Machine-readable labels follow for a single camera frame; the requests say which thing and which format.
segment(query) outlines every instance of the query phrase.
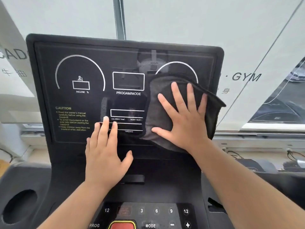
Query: white car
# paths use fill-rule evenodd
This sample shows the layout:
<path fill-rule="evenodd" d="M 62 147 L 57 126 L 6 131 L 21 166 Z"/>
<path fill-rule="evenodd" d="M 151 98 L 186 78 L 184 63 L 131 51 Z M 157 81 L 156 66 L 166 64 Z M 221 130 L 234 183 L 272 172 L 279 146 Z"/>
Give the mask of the white car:
<path fill-rule="evenodd" d="M 305 68 L 296 67 L 294 68 L 285 80 L 290 82 L 304 82 L 305 81 Z"/>

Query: yellow button border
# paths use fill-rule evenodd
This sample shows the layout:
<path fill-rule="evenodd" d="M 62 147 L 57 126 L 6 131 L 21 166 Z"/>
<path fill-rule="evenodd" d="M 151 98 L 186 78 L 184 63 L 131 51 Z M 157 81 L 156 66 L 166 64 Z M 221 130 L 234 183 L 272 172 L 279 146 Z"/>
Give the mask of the yellow button border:
<path fill-rule="evenodd" d="M 114 223 L 132 223 L 134 225 L 134 229 L 136 229 L 134 221 L 130 221 L 130 220 L 115 220 L 112 223 L 110 223 L 108 229 L 110 229 L 111 225 Z"/>

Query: forearm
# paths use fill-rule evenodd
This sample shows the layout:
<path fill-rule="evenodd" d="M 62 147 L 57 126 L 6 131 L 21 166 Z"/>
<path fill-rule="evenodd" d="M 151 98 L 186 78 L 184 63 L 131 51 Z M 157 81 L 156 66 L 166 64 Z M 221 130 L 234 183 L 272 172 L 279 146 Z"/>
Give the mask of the forearm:
<path fill-rule="evenodd" d="M 305 212 L 212 141 L 192 151 L 236 229 L 305 228 Z"/>
<path fill-rule="evenodd" d="M 107 190 L 92 188 L 82 183 L 38 229 L 88 228 L 107 193 Z"/>

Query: gray cleaning cloth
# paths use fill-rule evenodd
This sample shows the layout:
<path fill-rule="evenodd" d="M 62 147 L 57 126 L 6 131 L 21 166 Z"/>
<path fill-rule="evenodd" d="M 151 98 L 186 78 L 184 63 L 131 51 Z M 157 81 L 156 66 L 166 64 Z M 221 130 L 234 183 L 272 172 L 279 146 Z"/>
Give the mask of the gray cleaning cloth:
<path fill-rule="evenodd" d="M 175 146 L 173 143 L 168 140 L 160 137 L 159 135 L 153 133 L 151 129 L 153 127 L 160 127 L 165 130 L 171 131 L 173 128 L 173 122 L 170 117 L 167 115 L 166 111 L 160 104 L 158 100 L 158 94 L 161 93 L 167 99 L 167 101 L 177 110 L 175 100 L 173 98 L 173 93 L 171 91 L 171 83 L 177 82 L 181 95 L 184 99 L 184 102 L 187 105 L 187 92 L 186 86 L 188 83 L 193 85 L 196 107 L 198 108 L 201 102 L 202 95 L 206 93 L 208 95 L 207 109 L 205 115 L 205 123 L 207 127 L 208 138 L 212 139 L 215 133 L 217 117 L 219 111 L 222 107 L 226 105 L 213 93 L 205 90 L 200 87 L 193 81 L 187 80 L 186 77 L 181 77 L 179 75 L 171 75 L 171 76 L 158 76 L 156 75 L 153 78 L 148 87 L 150 91 L 149 99 L 147 101 L 146 113 L 147 116 L 145 118 L 145 128 L 143 129 L 144 135 L 141 139 L 150 140 L 155 144 L 167 149 L 176 152 L 186 152 L 185 150 Z"/>

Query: emergency stop button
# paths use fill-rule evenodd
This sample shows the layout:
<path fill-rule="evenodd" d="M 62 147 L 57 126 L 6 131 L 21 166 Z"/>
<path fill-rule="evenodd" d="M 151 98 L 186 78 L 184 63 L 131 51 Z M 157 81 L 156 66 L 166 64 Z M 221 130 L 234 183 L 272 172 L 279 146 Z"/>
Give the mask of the emergency stop button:
<path fill-rule="evenodd" d="M 133 221 L 113 221 L 108 229 L 135 229 L 135 223 Z"/>

